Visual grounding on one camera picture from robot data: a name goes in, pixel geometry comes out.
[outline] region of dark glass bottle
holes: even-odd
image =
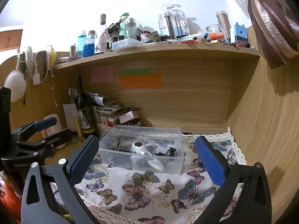
[[[79,120],[85,138],[90,135],[97,135],[95,130],[95,123],[92,117],[91,104],[89,97],[84,93],[81,76],[76,77],[76,88],[78,96],[75,99]]]

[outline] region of pink sticky note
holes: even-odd
[[[92,68],[92,82],[113,82],[113,66],[97,66]]]

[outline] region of pink curtain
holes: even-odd
[[[270,68],[299,55],[299,22],[285,0],[248,0],[248,12]]]

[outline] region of white wall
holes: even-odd
[[[157,14],[165,3],[181,4],[191,33],[217,23],[219,10],[228,12],[232,24],[252,25],[244,6],[234,0],[10,0],[0,14],[0,27],[23,25],[21,46],[31,45],[34,51],[48,45],[68,51],[82,29],[97,29],[102,13],[107,14],[107,25],[128,12],[137,26],[158,30]]]

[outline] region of green sticky note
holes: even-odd
[[[150,68],[135,68],[135,69],[122,69],[121,76],[128,76],[128,75],[145,75],[151,74],[152,69]]]

